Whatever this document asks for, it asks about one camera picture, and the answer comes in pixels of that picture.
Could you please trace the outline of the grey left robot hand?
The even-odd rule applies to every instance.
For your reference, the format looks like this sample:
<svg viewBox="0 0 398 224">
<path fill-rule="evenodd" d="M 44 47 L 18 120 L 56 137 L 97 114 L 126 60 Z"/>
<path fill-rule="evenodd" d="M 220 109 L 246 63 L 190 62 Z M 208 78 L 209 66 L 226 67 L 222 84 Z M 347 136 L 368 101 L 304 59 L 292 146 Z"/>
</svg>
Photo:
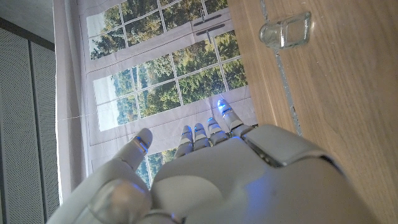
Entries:
<svg viewBox="0 0 398 224">
<path fill-rule="evenodd" d="M 152 142 L 140 130 L 61 204 L 50 223 L 376 223 L 334 159 L 274 125 L 244 124 L 225 100 L 182 129 L 174 159 L 147 186 L 137 168 Z"/>
</svg>

